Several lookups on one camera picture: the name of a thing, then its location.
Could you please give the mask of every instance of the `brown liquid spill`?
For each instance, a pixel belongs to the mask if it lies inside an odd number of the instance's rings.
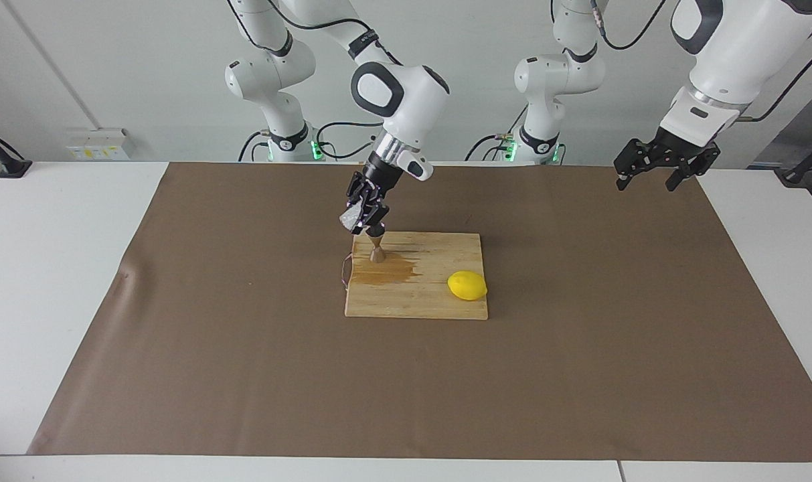
[[[352,282],[363,285],[381,286],[390,283],[405,283],[417,276],[414,272],[415,262],[397,253],[386,253],[385,262],[374,263],[371,260],[353,260]]]

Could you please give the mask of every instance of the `black band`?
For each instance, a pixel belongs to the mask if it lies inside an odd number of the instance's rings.
[[[812,15],[812,0],[781,0],[781,2],[789,5],[789,8],[795,10],[795,13]]]
[[[298,147],[302,141],[307,139],[309,133],[310,129],[307,128],[307,123],[305,123],[305,127],[303,127],[298,134],[290,135],[290,137],[280,137],[280,135],[273,133],[270,137],[271,140],[278,145],[278,149],[290,153],[296,150],[296,147]]]
[[[724,0],[694,0],[694,2],[697,3],[701,18],[700,25],[698,25],[697,31],[694,32],[691,39],[678,36],[676,31],[671,28],[676,43],[691,55],[697,55],[703,50],[703,47],[715,34],[718,25],[721,24],[721,18],[724,18]]]
[[[379,195],[384,197],[397,185],[403,171],[382,161],[382,158],[374,152],[367,159],[365,167],[363,167],[363,174],[379,188]]]
[[[365,31],[360,37],[349,43],[349,57],[355,60],[361,52],[365,51],[376,40],[379,40],[379,34],[375,30]]]
[[[599,44],[593,44],[593,48],[590,49],[590,51],[584,55],[578,55],[577,53],[572,52],[569,49],[564,49],[564,52],[569,52],[569,57],[571,57],[575,62],[583,64],[589,61],[591,58],[596,57],[596,49],[598,49],[598,47]]]
[[[272,55],[274,55],[275,57],[278,57],[278,58],[286,57],[287,55],[289,55],[290,51],[292,51],[292,49],[293,49],[293,42],[295,42],[293,40],[293,34],[289,30],[287,30],[287,40],[286,40],[286,42],[284,42],[284,46],[280,47],[279,50],[269,51],[269,52]]]
[[[363,76],[374,76],[381,80],[382,83],[384,83],[385,86],[390,89],[391,99],[388,101],[387,106],[376,106],[376,104],[366,100],[366,98],[361,95],[361,92],[359,91],[359,81]],[[406,92],[403,91],[403,85],[400,84],[400,81],[397,80],[397,78],[394,77],[394,74],[391,74],[391,72],[385,68],[384,65],[379,64],[378,62],[368,62],[366,64],[362,64],[357,68],[357,70],[355,70],[355,74],[353,74],[353,82],[351,82],[351,94],[353,95],[353,100],[355,103],[358,104],[362,109],[369,113],[382,116],[382,118],[389,118],[390,116],[393,116],[395,112],[397,112],[397,109],[399,109]]]
[[[547,153],[549,153],[550,150],[552,150],[552,147],[555,147],[555,144],[558,143],[558,138],[561,137],[561,135],[558,134],[555,135],[553,139],[543,141],[542,139],[537,139],[536,137],[529,135],[525,131],[524,125],[521,126],[521,129],[519,130],[519,136],[521,137],[522,141],[524,141],[525,144],[527,144],[529,147],[531,147],[531,149],[534,150],[534,153],[536,153],[536,155],[547,155]]]

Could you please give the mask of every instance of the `white table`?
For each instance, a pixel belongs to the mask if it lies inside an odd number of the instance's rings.
[[[28,447],[166,168],[44,163],[0,180],[0,455]],[[812,380],[812,198],[772,173],[712,171],[702,185]],[[626,482],[812,481],[812,464],[0,457],[0,480],[619,482],[620,469]]]

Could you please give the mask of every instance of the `green indicator light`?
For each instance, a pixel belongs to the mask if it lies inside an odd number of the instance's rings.
[[[311,141],[311,149],[313,149],[314,161],[319,161],[323,158],[323,151],[320,150],[319,144],[317,144],[316,141]]]
[[[561,156],[561,147],[564,148],[564,156],[566,155],[566,144],[558,143],[555,146],[555,155],[552,157],[552,165],[562,165],[564,158]]]
[[[507,152],[509,152],[509,154],[507,155],[507,161],[510,161],[510,162],[515,161],[515,153],[518,150],[519,150],[519,143],[516,143],[516,141],[510,141],[510,147],[507,147]]]

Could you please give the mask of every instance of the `white wall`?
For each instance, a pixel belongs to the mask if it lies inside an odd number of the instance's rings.
[[[548,0],[353,3],[400,60],[430,65],[453,89],[427,146],[430,159],[461,159],[473,141],[509,127],[524,104],[512,80],[519,59],[560,51]],[[611,3],[608,34],[616,43],[630,39],[656,3]],[[564,99],[568,164],[608,165],[629,138],[654,134],[693,65],[669,32],[674,4],[631,51],[600,47],[608,64],[601,91]],[[347,54],[322,33],[296,37],[317,55],[317,75],[290,89],[308,119],[374,120],[351,101],[354,64]],[[0,135],[30,158],[66,159],[66,129],[126,128],[140,146],[139,159],[233,161],[244,138],[262,127],[262,116],[228,92],[223,70],[251,49],[221,0],[0,0]],[[764,110],[810,56],[812,40],[750,113]],[[812,71],[767,122],[723,135],[719,165],[754,161],[810,98]],[[328,137],[345,152],[370,134],[346,128]]]

